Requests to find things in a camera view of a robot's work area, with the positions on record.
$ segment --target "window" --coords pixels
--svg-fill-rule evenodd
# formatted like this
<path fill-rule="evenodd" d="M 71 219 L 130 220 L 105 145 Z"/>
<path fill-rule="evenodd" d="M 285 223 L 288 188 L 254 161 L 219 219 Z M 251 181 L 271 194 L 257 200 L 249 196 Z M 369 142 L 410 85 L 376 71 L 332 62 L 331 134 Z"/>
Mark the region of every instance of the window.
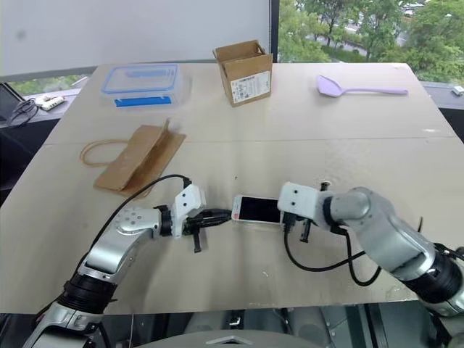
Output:
<path fill-rule="evenodd" d="M 33 80 L 11 82 L 9 85 L 23 96 L 47 92 L 82 88 L 88 75 L 68 75 L 56 78 L 35 78 Z"/>
<path fill-rule="evenodd" d="M 405 62 L 464 84 L 464 0 L 281 0 L 279 62 Z"/>

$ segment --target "smartphone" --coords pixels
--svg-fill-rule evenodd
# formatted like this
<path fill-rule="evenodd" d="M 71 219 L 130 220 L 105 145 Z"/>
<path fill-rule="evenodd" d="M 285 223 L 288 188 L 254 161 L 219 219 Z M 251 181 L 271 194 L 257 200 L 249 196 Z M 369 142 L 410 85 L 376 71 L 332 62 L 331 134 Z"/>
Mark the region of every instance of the smartphone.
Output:
<path fill-rule="evenodd" d="M 279 224 L 281 211 L 277 208 L 277 199 L 236 196 L 233 199 L 232 220 Z"/>

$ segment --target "phone screen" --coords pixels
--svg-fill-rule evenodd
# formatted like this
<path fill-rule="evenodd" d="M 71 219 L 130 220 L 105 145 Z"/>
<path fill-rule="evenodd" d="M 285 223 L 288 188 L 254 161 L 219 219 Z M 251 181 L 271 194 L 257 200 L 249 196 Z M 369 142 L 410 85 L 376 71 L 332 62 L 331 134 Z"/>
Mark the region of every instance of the phone screen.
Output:
<path fill-rule="evenodd" d="M 242 197 L 239 219 L 279 223 L 281 212 L 277 209 L 277 199 Z"/>

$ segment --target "lavender silicone spatula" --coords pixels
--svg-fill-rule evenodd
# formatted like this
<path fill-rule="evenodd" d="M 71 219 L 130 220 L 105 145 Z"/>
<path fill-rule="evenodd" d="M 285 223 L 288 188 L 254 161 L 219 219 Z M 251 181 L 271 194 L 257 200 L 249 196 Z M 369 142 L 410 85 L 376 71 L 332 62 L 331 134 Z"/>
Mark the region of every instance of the lavender silicone spatula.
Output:
<path fill-rule="evenodd" d="M 328 96 L 341 96 L 346 92 L 379 92 L 388 94 L 407 94 L 403 88 L 342 88 L 336 81 L 326 76 L 318 76 L 318 90 Z"/>

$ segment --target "beige table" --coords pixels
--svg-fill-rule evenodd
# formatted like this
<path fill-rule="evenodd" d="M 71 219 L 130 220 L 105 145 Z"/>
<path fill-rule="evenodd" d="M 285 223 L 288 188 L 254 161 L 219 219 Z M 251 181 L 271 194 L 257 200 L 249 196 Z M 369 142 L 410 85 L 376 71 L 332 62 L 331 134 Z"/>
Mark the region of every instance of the beige table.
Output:
<path fill-rule="evenodd" d="M 230 207 L 236 194 L 278 196 L 285 181 L 333 190 L 368 186 L 389 197 L 424 234 L 450 247 L 463 242 L 464 146 L 405 65 L 274 65 L 273 95 L 232 108 L 215 65 L 186 65 L 191 100 L 177 109 L 115 109 L 100 98 L 109 67 L 100 67 L 37 153 L 0 209 L 0 312 L 35 312 L 61 292 L 62 284 L 105 219 L 123 200 L 92 187 L 101 168 L 78 159 L 88 141 L 128 138 L 140 124 L 170 117 L 186 142 L 165 173 L 190 176 L 206 191 L 210 207 Z M 407 87 L 408 97 L 315 93 L 315 76 L 343 85 Z M 112 158 L 118 146 L 95 158 Z M 133 204 L 170 203 L 176 180 L 160 184 Z M 182 312 L 233 308 L 296 307 L 414 299 L 382 273 L 357 287 L 347 267 L 308 273 L 293 266 L 282 233 L 266 225 L 229 222 L 205 234 L 204 251 L 193 241 L 163 239 L 147 245 L 108 313 Z M 298 260 L 323 266 L 346 257 L 344 241 L 312 230 L 310 243 L 291 236 Z M 355 267 L 368 278 L 375 265 Z"/>

